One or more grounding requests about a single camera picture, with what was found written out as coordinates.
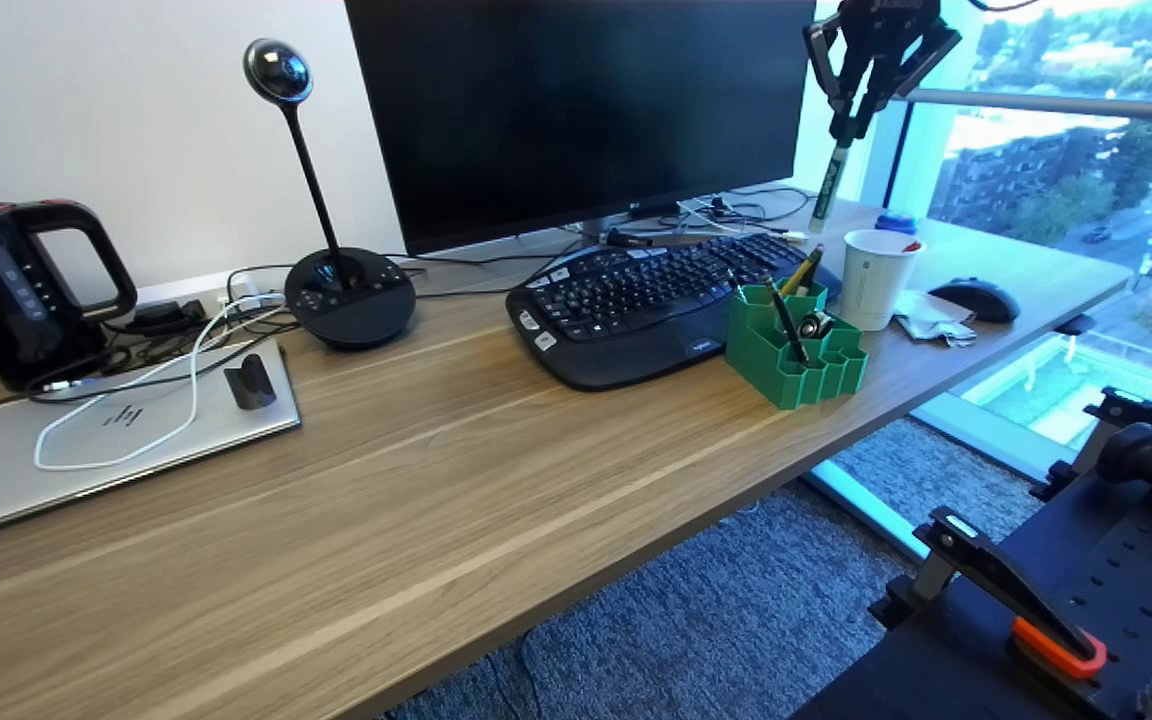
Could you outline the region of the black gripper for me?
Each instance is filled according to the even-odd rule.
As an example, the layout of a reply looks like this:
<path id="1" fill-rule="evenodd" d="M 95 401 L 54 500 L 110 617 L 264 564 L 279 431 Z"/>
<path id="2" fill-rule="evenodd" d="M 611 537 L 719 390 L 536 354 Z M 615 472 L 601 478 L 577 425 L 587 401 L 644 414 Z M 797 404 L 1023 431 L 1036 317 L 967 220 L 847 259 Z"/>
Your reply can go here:
<path id="1" fill-rule="evenodd" d="M 851 83 L 833 67 L 833 44 L 844 30 L 847 51 L 867 62 L 860 123 L 871 123 L 887 101 L 907 98 L 955 44 L 961 33 L 940 23 L 940 0 L 841 0 L 841 19 L 802 30 L 808 67 L 825 92 L 827 135 L 851 145 Z"/>

